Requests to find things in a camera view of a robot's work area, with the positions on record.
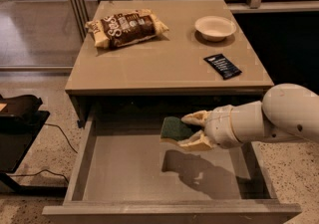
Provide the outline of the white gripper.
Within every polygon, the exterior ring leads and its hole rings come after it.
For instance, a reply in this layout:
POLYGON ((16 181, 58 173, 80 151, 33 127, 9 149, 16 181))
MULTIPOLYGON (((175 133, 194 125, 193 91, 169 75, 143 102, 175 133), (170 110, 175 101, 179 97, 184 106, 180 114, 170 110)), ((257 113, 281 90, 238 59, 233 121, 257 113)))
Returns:
POLYGON ((184 115, 181 121, 186 124, 204 127, 190 138, 181 140, 178 145, 188 151, 207 151, 217 146, 228 149, 242 146, 233 131, 231 123, 232 105, 219 107, 213 111, 198 111, 184 115))

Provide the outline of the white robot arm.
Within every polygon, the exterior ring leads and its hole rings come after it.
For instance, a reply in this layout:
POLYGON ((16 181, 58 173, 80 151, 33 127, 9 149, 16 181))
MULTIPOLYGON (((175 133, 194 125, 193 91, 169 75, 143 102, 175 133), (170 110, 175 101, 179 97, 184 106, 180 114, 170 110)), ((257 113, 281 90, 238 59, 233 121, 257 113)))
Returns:
POLYGON ((319 142, 319 96, 298 85, 280 84, 261 101, 194 112, 181 121, 201 127, 177 144, 192 151, 233 148, 253 141, 319 142))

